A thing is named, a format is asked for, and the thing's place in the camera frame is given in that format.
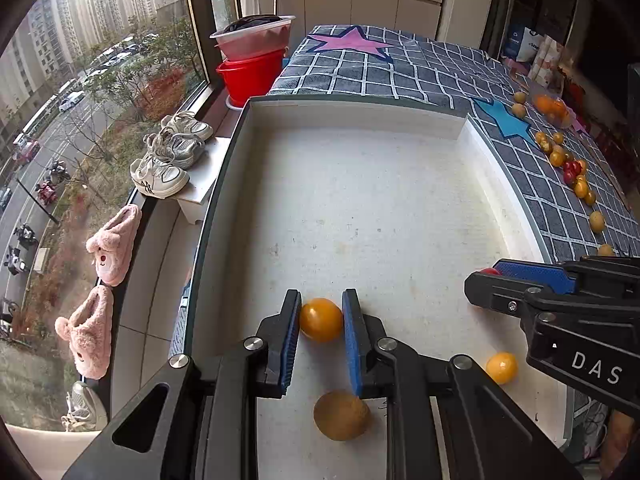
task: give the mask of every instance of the metal screw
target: metal screw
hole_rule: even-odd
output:
[[[189,356],[185,354],[175,354],[169,357],[169,365],[171,368],[184,368],[189,364]]]
[[[545,323],[550,323],[556,320],[556,314],[553,312],[540,312],[540,314],[538,314],[538,319]]]
[[[458,370],[469,370],[472,364],[473,364],[473,361],[471,360],[471,357],[469,357],[468,355],[456,355],[453,358],[453,365]]]
[[[378,339],[378,346],[381,350],[391,352],[398,346],[398,341],[396,341],[392,337],[381,337],[380,339]]]
[[[244,347],[247,350],[257,350],[258,348],[262,348],[263,344],[264,344],[264,341],[262,341],[262,339],[256,336],[248,337],[247,339],[244,340]]]

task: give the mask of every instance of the blue gripper pad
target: blue gripper pad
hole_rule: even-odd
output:
[[[572,294],[575,291],[575,279],[570,278],[562,267],[515,260],[498,260],[494,269],[503,276],[548,285],[556,294]]]
[[[347,352],[347,366],[349,367],[351,389],[353,390],[353,394],[359,397],[362,394],[362,366],[360,363],[361,349],[358,348],[355,324],[358,322],[364,324],[364,320],[362,319],[359,305],[351,305],[346,290],[342,293],[342,315],[344,316],[344,343]]]
[[[302,296],[298,292],[296,295],[295,306],[289,317],[289,326],[287,327],[287,335],[282,345],[282,354],[280,355],[280,390],[282,394],[287,393],[287,387],[291,384],[291,375],[293,374],[293,362],[296,359],[296,348],[298,347],[298,334],[300,333],[300,309],[302,308]]]

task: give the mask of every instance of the pink star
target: pink star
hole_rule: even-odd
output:
[[[391,59],[391,56],[384,52],[383,49],[391,46],[397,46],[389,43],[382,43],[381,41],[368,40],[359,25],[352,25],[337,36],[332,36],[331,34],[309,34],[308,37],[312,40],[320,41],[321,43],[311,47],[307,52],[325,52],[327,50],[348,49],[355,50],[356,52],[362,52],[364,54],[371,54],[372,56],[388,63],[393,63],[393,59]]]

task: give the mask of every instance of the blue checkered fabric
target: blue checkered fabric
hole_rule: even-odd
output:
[[[312,34],[339,34],[349,25],[319,25]],[[311,52],[319,41],[306,37],[276,79],[270,94],[343,94],[410,99],[462,110],[489,136],[513,176],[535,218],[550,256],[556,261],[577,260],[595,254],[608,243],[616,253],[640,255],[638,222],[626,210],[613,186],[593,157],[569,131],[564,145],[577,158],[589,163],[589,184],[598,195],[594,208],[579,200],[562,182],[560,169],[551,166],[539,149],[519,137],[506,139],[494,119],[485,114],[472,97],[495,99],[508,107],[519,88],[507,70],[481,50],[431,41],[408,32],[363,26],[371,40],[397,45],[386,49],[393,63],[350,50]],[[556,128],[532,107],[527,121],[533,132],[552,134]],[[588,139],[598,160],[609,169],[596,144]],[[607,228],[591,232],[588,216],[603,213]]]

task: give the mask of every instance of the white sneaker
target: white sneaker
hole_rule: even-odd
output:
[[[202,140],[207,140],[213,135],[213,128],[207,123],[197,121],[193,112],[178,112],[172,116],[164,116],[160,124],[163,128],[172,126],[179,134],[193,134]]]
[[[82,381],[66,394],[68,412],[62,416],[65,431],[100,431],[107,425],[107,412],[98,395]]]
[[[172,126],[165,126],[157,134],[145,136],[146,150],[161,162],[176,168],[190,168],[204,153],[204,140],[195,134],[176,133]]]
[[[180,191],[189,181],[189,173],[148,152],[131,163],[130,174],[138,191],[156,198],[167,198]]]

